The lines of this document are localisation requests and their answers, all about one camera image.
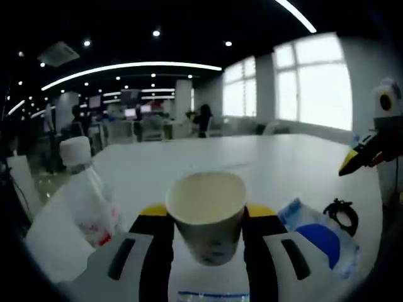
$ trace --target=white paper cup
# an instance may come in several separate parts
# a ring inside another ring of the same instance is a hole
[[[195,260],[219,266],[234,256],[246,204],[242,179],[227,172],[200,172],[173,184],[166,197]]]

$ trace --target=bottle cap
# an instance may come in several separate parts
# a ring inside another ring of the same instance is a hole
[[[87,164],[91,161],[88,137],[73,137],[60,143],[60,157],[66,167]]]

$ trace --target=table surface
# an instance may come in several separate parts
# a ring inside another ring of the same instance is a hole
[[[223,137],[110,145],[94,158],[128,230],[143,208],[163,203],[170,185],[197,171],[227,170],[242,177],[247,200],[279,211],[294,198],[322,212],[334,198],[352,201],[359,217],[357,278],[368,275],[382,232],[382,201],[376,169],[339,177],[347,145],[307,135]],[[234,258],[220,267],[196,263],[175,231],[169,295],[178,291],[248,293],[241,240]],[[94,251],[73,224],[62,188],[36,216],[26,237],[34,259],[53,282],[68,281],[86,268]]]

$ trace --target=bottle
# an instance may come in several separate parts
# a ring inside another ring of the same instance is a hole
[[[92,163],[88,137],[61,142],[60,156],[71,175],[63,190],[72,219],[89,244],[100,247],[122,230],[112,190]]]

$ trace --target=window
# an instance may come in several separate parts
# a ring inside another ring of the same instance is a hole
[[[256,116],[256,63],[247,58],[224,72],[224,116]]]
[[[278,119],[352,129],[351,83],[335,34],[276,47],[274,60]]]

